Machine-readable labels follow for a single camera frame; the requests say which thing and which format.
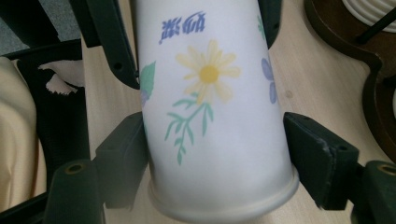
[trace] white cup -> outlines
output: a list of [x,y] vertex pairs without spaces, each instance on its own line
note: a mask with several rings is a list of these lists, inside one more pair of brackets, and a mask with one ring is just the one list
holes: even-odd
[[137,0],[149,197],[187,222],[239,222],[297,190],[257,0]]

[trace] table surface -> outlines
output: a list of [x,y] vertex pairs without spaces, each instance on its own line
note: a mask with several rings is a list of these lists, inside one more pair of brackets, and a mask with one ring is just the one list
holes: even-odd
[[[128,1],[120,0],[128,36],[133,42]],[[110,72],[101,47],[83,44],[87,111],[92,156],[99,144],[128,115],[141,110],[139,91]],[[374,140],[362,111],[361,94],[369,67],[332,49],[321,40],[304,14],[304,0],[283,1],[278,38],[270,49],[282,113],[306,115],[338,134],[360,151],[359,163],[389,161]],[[107,223],[180,223],[160,214],[149,202],[146,171],[134,208],[106,210]],[[353,204],[345,211],[316,207],[303,185],[291,200],[249,223],[350,223]]]

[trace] flower center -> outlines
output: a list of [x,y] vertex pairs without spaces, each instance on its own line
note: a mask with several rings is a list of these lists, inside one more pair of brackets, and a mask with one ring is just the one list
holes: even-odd
[[215,66],[207,65],[201,69],[199,78],[205,84],[214,83],[219,78],[219,70]]

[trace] hole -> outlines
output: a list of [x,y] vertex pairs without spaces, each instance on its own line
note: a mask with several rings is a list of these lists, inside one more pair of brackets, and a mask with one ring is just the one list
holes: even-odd
[[64,171],[67,175],[75,175],[84,169],[83,163],[75,163],[69,165]]
[[122,63],[115,63],[113,65],[113,68],[116,69],[116,70],[121,70],[122,69]]
[[396,176],[396,168],[390,165],[382,164],[378,166],[378,170],[386,173],[387,175]]
[[347,151],[347,147],[344,147],[344,146],[339,146],[338,149],[343,150],[343,151]]

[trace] gray floor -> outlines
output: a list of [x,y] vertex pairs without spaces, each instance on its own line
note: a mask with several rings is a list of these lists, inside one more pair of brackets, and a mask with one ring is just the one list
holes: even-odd
[[[39,0],[49,15],[61,41],[80,38],[78,25],[68,0]],[[27,49],[0,18],[0,55]]]

